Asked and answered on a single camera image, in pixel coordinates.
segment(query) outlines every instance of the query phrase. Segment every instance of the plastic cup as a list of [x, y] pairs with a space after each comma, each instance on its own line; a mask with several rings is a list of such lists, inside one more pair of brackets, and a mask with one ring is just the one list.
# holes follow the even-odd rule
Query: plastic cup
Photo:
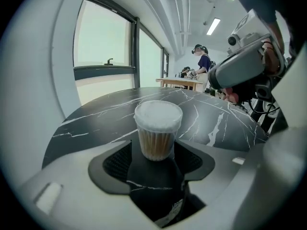
[[135, 108], [141, 151], [152, 161], [166, 159], [181, 125], [182, 110], [165, 101], [148, 101]]

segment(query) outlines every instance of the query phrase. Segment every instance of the purple shirt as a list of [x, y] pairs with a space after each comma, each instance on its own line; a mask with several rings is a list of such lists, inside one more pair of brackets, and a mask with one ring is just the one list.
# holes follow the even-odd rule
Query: purple shirt
[[210, 59], [207, 55], [203, 55], [203, 56], [201, 56], [201, 59], [199, 60], [198, 65], [200, 66], [200, 69], [202, 67], [205, 67], [207, 69], [207, 72], [208, 72], [210, 65], [211, 65], [211, 61], [210, 61]]

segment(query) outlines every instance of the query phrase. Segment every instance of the cup lid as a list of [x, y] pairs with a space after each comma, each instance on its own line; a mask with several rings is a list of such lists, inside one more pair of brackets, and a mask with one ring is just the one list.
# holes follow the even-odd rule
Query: cup lid
[[143, 102], [135, 108], [134, 119], [140, 127], [152, 132], [176, 132], [182, 120], [182, 110], [166, 101]]

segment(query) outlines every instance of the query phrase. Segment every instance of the fluorescent light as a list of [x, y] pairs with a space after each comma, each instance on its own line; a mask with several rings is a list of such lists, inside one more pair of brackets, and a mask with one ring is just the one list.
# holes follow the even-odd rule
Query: fluorescent light
[[210, 26], [209, 31], [207, 32], [207, 35], [212, 34], [212, 32], [215, 30], [220, 21], [221, 21], [220, 19], [214, 18], [212, 25]]

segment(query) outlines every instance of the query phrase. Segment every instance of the frosted glass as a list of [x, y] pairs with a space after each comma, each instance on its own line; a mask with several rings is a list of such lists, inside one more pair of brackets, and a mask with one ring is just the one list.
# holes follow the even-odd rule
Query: frosted glass
[[140, 84], [141, 87], [160, 86], [155, 80], [161, 78], [162, 50], [140, 30]]
[[81, 104], [84, 105], [100, 96], [133, 88], [133, 74], [109, 75], [76, 81]]
[[74, 37], [74, 66], [129, 66], [131, 23], [93, 2], [83, 1]]

